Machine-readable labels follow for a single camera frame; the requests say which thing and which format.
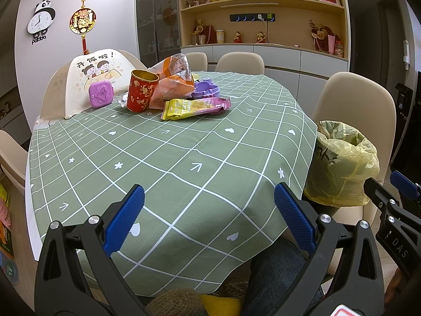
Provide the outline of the purple square toy box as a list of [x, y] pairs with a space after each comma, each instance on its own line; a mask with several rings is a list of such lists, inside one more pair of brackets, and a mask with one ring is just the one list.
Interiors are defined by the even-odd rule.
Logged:
[[111, 104], [113, 96], [113, 87], [109, 81], [92, 83], [88, 89], [88, 97], [93, 108], [101, 108]]

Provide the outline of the purple toy basket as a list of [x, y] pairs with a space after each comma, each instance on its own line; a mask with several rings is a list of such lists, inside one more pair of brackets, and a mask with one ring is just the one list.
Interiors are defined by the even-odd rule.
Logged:
[[212, 98], [220, 96], [219, 86], [212, 79], [204, 79], [194, 82], [194, 91], [191, 94], [193, 99]]

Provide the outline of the beige chair beside bin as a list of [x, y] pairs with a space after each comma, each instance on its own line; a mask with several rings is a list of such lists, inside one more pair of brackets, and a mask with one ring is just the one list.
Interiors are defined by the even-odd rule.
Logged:
[[327, 80], [312, 119], [341, 121], [358, 129], [377, 149], [376, 180], [384, 183], [396, 128], [395, 103], [385, 88], [355, 73], [335, 73]]

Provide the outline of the beige chair far left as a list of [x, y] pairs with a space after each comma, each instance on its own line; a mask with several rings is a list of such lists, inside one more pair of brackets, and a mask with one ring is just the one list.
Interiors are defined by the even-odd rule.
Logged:
[[190, 52], [185, 54], [191, 71], [207, 71], [208, 58], [203, 52]]

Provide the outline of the beige chair near left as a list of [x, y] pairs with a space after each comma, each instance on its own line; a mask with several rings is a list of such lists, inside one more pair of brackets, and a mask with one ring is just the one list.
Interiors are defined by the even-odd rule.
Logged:
[[0, 143], [1, 169], [18, 191], [24, 195], [28, 152], [4, 130], [0, 130]]

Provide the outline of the gold red wall ornament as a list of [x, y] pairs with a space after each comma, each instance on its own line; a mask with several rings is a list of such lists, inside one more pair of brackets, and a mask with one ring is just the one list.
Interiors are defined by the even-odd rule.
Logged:
[[69, 21], [70, 30], [81, 37], [83, 55], [89, 54], [86, 34], [96, 25], [96, 13], [85, 2], [86, 0], [81, 0], [81, 7], [72, 14]]

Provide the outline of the red gold tin can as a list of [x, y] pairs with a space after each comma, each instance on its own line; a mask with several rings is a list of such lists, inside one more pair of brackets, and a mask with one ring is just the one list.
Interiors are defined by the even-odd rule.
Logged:
[[128, 88], [127, 109], [134, 113], [147, 110], [158, 82], [159, 76], [155, 73], [141, 69], [133, 70]]

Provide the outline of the orange plastic bag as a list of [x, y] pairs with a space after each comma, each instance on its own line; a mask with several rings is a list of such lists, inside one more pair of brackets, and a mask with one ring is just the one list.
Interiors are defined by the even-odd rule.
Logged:
[[148, 70], [159, 77], [149, 108], [163, 110], [166, 101], [191, 97], [194, 80], [185, 54], [169, 56]]

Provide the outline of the green checked tablecloth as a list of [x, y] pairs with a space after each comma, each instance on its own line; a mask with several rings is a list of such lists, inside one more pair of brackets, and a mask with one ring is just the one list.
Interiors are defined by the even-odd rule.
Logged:
[[274, 188], [303, 192], [315, 123], [267, 76], [208, 77], [231, 101], [217, 115], [163, 121], [113, 103], [33, 130], [26, 218], [35, 256], [51, 222], [101, 215], [137, 184], [144, 206], [111, 257], [138, 295], [212, 293], [282, 235]]

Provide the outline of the yellow trash bag bin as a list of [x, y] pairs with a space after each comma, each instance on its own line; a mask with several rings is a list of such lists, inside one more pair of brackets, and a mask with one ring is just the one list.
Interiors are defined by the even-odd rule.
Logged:
[[380, 173], [375, 146], [358, 129], [340, 121], [319, 121], [303, 194], [334, 208], [369, 202], [364, 183]]

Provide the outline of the yellow pink snack packet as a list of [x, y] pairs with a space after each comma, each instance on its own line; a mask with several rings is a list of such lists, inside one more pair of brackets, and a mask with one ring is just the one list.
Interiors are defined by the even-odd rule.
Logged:
[[161, 119], [173, 121], [205, 114], [218, 114], [230, 107], [229, 98], [210, 97], [195, 100], [174, 98], [165, 103]]

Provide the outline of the beige cartoon food cover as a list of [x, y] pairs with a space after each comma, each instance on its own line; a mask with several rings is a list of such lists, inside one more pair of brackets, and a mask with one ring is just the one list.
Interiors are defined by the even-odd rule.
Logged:
[[115, 95], [127, 92], [131, 72], [145, 68], [135, 55], [112, 48], [75, 57], [51, 77], [36, 123], [69, 119], [90, 108], [89, 88], [95, 83], [109, 82]]

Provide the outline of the beige chair far middle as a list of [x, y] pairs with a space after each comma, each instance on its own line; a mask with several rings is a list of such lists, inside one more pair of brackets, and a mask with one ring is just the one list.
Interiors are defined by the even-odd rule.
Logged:
[[215, 71], [260, 75], [265, 74], [265, 64], [263, 58], [256, 53], [237, 51], [221, 56]]

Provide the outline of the wooden shelf cabinet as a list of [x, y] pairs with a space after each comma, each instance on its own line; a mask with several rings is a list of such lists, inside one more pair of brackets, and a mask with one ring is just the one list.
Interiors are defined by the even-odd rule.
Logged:
[[178, 8], [183, 53], [204, 53], [210, 70], [227, 53], [256, 53], [306, 113], [350, 66], [348, 0], [178, 0]]

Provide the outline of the panda wall clock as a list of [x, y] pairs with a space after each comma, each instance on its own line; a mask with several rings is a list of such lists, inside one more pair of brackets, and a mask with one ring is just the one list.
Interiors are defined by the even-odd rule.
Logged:
[[46, 33], [55, 19], [56, 10], [51, 6], [50, 0], [42, 0], [36, 4], [33, 16], [27, 25], [27, 31], [32, 36], [31, 44], [46, 38]]

